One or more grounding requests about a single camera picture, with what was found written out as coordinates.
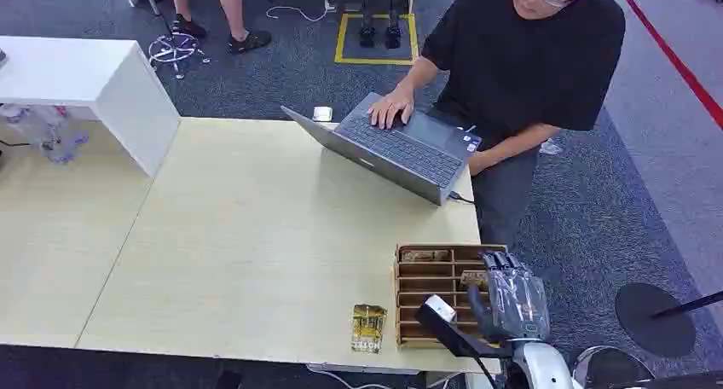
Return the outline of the person's right hand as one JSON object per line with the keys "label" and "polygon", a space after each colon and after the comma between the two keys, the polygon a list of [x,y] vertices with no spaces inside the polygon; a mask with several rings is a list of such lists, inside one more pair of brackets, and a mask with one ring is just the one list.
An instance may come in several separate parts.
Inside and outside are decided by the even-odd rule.
{"label": "person's right hand", "polygon": [[414,110],[414,87],[400,83],[391,93],[376,101],[367,111],[372,126],[392,129],[399,120],[404,125]]}

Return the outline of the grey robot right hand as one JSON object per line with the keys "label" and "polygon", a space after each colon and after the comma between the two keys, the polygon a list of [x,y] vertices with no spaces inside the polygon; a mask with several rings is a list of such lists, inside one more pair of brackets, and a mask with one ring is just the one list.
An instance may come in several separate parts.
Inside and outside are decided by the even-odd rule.
{"label": "grey robot right hand", "polygon": [[483,270],[464,270],[460,283],[480,334],[490,342],[545,340],[550,333],[541,278],[506,251],[477,252]]}

